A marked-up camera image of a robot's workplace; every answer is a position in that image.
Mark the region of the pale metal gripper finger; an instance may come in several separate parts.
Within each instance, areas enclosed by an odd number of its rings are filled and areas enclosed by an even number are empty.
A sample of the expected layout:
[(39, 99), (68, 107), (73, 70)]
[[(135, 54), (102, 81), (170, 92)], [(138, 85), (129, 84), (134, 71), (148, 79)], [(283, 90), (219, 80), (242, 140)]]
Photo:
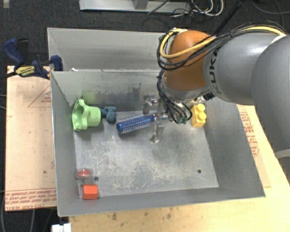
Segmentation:
[(143, 99), (144, 99), (143, 114), (148, 115), (150, 111), (150, 107), (157, 105), (159, 102), (158, 102), (158, 99), (154, 95), (151, 95), (151, 94), (145, 95)]
[(154, 133), (150, 137), (150, 142), (153, 144), (159, 143), (163, 139), (164, 129), (164, 126), (154, 128)]

